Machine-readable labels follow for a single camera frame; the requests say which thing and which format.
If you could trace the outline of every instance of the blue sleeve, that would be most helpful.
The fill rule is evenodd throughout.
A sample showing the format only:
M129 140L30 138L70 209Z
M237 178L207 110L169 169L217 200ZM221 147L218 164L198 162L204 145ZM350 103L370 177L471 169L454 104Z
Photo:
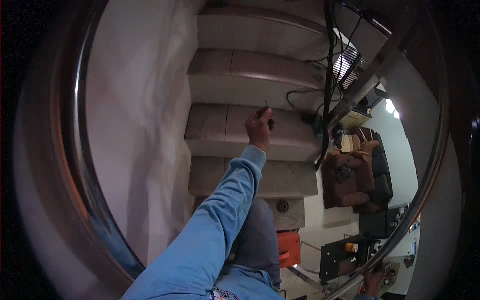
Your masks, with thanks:
M214 193L122 299L201 299L213 287L258 189L265 153L247 146Z

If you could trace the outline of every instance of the metal grate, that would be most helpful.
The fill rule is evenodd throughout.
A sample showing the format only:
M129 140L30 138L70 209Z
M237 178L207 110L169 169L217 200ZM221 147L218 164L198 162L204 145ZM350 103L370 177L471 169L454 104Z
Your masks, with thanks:
M355 48L348 46L338 57L333 66L333 72L337 77L338 85L346 90L367 66L366 60Z

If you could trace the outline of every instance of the yellow container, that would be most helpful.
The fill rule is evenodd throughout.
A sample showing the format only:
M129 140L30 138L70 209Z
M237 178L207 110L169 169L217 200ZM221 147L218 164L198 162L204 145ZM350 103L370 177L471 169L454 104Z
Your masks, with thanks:
M359 250L359 245L356 243L345 244L345 251L347 252L357 253L358 250Z

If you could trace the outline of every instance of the graphic print on shirt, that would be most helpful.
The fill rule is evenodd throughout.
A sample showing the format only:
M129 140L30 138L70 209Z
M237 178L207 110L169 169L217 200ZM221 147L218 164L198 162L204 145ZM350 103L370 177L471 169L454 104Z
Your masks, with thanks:
M229 290L222 290L221 288L218 288L216 285L214 285L213 289L210 291L210 297L208 298L208 300L225 299L241 300L237 294L232 293Z

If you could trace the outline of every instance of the blue sweatshirt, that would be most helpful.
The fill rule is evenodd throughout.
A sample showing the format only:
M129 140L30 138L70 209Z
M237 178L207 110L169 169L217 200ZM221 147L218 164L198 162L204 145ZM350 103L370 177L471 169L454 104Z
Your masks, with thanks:
M267 272L235 264L224 267L257 193L265 161L265 153L255 146L247 146L241 158L231 160L214 193L122 299L283 299Z

